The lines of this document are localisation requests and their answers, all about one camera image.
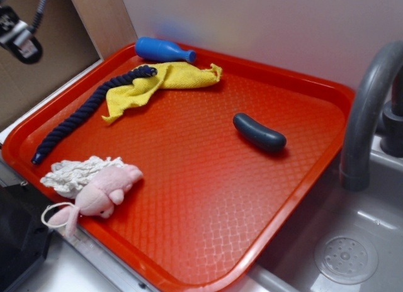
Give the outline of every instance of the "navy rope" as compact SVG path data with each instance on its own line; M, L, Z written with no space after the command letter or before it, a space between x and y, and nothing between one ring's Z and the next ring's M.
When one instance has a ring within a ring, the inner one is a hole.
M133 83L133 80L141 77L151 77L157 74L157 69L143 65L130 72L112 78L104 82L95 92L82 104L73 114L57 125L38 146L31 162L41 164L44 158L54 149L54 147L66 136L72 133L77 127L82 125L105 100L106 93L113 87L126 86Z

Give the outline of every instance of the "yellow microfiber towel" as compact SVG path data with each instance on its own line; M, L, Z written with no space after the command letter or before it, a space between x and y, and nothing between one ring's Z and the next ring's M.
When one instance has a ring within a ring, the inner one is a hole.
M148 78L136 78L133 84L118 86L106 94L109 117L102 118L109 124L118 119L128 108L147 104L158 89L195 89L212 86L220 81L222 69L211 64L211 69L200 70L187 62L166 62L149 65L158 74Z

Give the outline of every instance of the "red tray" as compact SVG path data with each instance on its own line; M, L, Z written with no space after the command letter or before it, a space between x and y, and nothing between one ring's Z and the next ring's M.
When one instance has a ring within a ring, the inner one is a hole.
M80 224L162 291L218 291L243 275L341 148L354 92L288 70L193 48L204 69L224 70L205 89L158 90L111 126L106 103L39 165L46 134L103 82L147 63L123 48L11 132L4 159L54 201L40 178L61 160L122 157L144 180L111 218ZM232 124L238 112L287 138L267 154Z

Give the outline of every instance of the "faucet spout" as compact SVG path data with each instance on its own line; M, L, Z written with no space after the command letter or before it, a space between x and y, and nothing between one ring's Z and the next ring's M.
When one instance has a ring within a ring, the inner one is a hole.
M403 41L396 41L376 54L358 87L341 151L339 176L344 189L360 191L369 186L373 136L390 88L392 100L385 104L382 115L388 132L381 148L390 155L403 155L402 87Z

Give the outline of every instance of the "pink plush pig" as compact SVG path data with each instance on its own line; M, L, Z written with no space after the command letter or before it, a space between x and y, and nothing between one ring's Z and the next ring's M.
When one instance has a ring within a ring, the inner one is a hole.
M65 236L71 237L76 232L79 215L98 215L109 218L115 205L123 202L125 193L133 184L143 178L143 173L133 165L125 167L108 166L99 171L76 197L73 205L70 202L58 203L48 207L42 214L42 221L50 228L66 225ZM48 222L44 215L55 206L68 205L52 216Z

